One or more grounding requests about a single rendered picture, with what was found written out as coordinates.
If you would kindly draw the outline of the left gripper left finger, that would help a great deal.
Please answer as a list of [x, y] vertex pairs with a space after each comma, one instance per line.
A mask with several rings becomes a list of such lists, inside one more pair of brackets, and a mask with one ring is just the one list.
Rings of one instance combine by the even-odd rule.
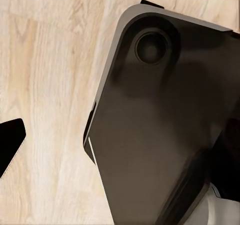
[[0, 123], [0, 178], [26, 137], [21, 118]]

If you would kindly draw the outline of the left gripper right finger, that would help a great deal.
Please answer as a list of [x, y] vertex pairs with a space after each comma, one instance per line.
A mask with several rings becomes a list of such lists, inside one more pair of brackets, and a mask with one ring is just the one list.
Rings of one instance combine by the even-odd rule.
[[240, 120], [229, 118], [224, 131], [224, 136], [240, 158]]

